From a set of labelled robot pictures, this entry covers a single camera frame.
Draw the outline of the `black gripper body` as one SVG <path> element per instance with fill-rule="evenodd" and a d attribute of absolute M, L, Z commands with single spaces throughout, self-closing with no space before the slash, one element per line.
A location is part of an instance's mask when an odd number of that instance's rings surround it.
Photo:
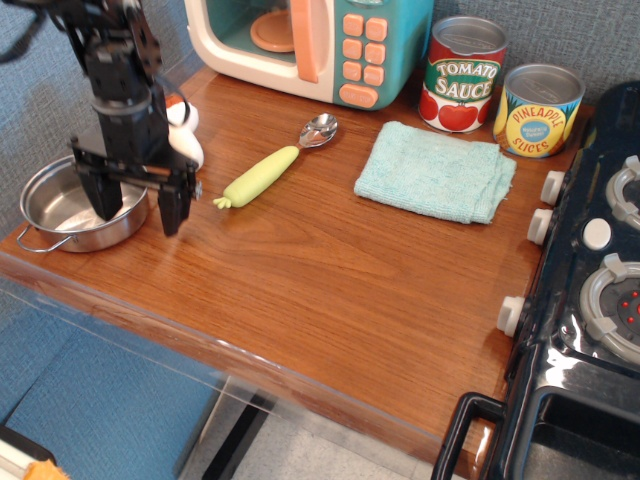
<path fill-rule="evenodd" d="M 153 106 L 132 116 L 103 117 L 99 127 L 70 141 L 76 170 L 106 169 L 114 180 L 159 191 L 171 176 L 194 172 L 196 163 L 169 143 L 166 108 Z M 196 197 L 202 187 L 196 178 Z"/>

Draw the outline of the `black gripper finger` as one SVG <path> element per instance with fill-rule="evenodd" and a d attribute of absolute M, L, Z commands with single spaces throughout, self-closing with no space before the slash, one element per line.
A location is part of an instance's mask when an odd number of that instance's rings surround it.
<path fill-rule="evenodd" d="M 123 206 L 120 182 L 106 169 L 78 170 L 78 175 L 95 213 L 105 221 L 114 218 Z"/>
<path fill-rule="evenodd" d="M 158 205 L 162 227 L 167 237 L 175 235 L 189 217 L 191 200 L 196 197 L 194 172 L 171 176 L 158 191 Z"/>

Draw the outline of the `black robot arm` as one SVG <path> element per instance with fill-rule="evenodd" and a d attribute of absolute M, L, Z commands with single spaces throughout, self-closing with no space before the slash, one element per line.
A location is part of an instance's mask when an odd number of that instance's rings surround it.
<path fill-rule="evenodd" d="M 187 100 L 167 108 L 172 84 L 159 72 L 158 40 L 138 1 L 20 1 L 35 17 L 1 54 L 24 55 L 45 19 L 65 33 L 92 89 L 95 133 L 71 138 L 74 169 L 95 213 L 109 221 L 122 208 L 124 183 L 152 188 L 165 235 L 175 235 L 202 187 L 204 162 Z"/>

